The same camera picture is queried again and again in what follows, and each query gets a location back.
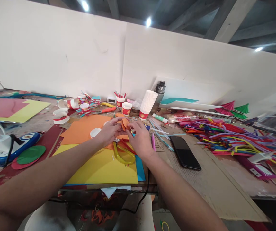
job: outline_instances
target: glue stick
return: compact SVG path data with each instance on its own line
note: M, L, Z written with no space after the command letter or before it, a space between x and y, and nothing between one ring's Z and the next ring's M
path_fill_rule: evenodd
M168 122L167 119L165 119L165 118L163 118L163 117L161 117L161 116L159 116L159 115L157 115L157 114L155 114L155 113L153 113L152 117L154 117L154 118L156 118L156 119L158 119L158 120L160 120L160 121L162 121L162 122L164 122L164 123L167 123L167 122Z

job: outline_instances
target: black phone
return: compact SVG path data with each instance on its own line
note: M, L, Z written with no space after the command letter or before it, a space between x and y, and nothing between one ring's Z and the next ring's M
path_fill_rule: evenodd
M177 136L170 136L172 146L182 167L201 170L201 166L190 150L186 141Z

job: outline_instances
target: ceiling light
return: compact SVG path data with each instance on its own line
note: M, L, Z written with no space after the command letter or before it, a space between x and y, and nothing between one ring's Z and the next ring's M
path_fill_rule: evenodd
M89 5L85 1L82 1L82 7L84 11L89 11Z
M254 51L258 52L258 51L262 51L262 50L263 50L263 47L259 47L259 48L255 49Z
M151 17L149 17L148 19L147 19L147 27L150 27L150 25L151 25L151 23L152 23L152 20L151 20Z

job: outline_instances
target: green paper circle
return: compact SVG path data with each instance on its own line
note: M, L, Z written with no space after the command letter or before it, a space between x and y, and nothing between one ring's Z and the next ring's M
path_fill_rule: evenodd
M45 150L46 150L46 147L42 145L32 146L20 154L20 156L17 159L17 163L18 164L31 163L34 160L41 157L42 154L44 154Z

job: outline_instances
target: yellow cardboard sheet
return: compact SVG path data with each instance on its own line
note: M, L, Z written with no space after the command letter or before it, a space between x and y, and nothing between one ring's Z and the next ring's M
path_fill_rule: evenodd
M35 100L27 100L23 103L28 104L11 117L3 118L0 117L1 121L8 121L8 122L16 122L16 123L24 123L31 119L34 115L40 112L42 109L46 108L50 105L47 102L35 101Z
M57 155L78 144L61 145ZM119 153L126 160L130 155ZM114 151L101 149L93 155L67 182L67 184L136 184L138 183L136 163L125 165L114 156Z

